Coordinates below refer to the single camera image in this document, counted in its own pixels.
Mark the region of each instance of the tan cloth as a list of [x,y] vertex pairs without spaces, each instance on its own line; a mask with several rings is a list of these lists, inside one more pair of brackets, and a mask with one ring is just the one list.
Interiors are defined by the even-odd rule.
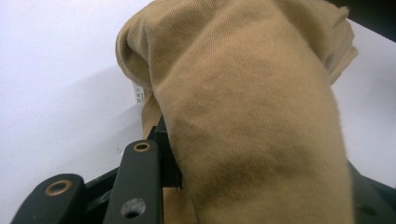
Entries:
[[163,113],[184,189],[165,223],[353,223],[331,84],[356,56],[347,9],[319,0],[157,0],[117,39]]

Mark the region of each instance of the white wall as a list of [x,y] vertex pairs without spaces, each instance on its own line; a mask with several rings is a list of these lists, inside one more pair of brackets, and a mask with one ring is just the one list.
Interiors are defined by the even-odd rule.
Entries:
[[[44,179],[89,181],[141,138],[141,105],[117,67],[121,26],[148,0],[0,2],[0,223]],[[396,185],[396,45],[357,24],[361,55],[333,89],[348,157]]]

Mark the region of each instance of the black mechanical arm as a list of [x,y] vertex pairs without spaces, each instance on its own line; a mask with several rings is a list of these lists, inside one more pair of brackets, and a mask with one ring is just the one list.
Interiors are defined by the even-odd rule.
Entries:
[[[360,175],[349,164],[357,224],[396,223],[396,189]],[[120,167],[87,184],[79,175],[56,175],[26,198],[12,223],[163,223],[163,188],[181,189],[163,119],[148,140],[125,148]]]

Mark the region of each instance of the towel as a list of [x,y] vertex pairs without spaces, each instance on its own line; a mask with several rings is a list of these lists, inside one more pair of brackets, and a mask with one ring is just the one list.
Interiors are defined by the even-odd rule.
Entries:
[[353,223],[331,85],[357,55],[348,9],[321,0],[156,0],[117,38],[163,114],[183,189],[165,223]]

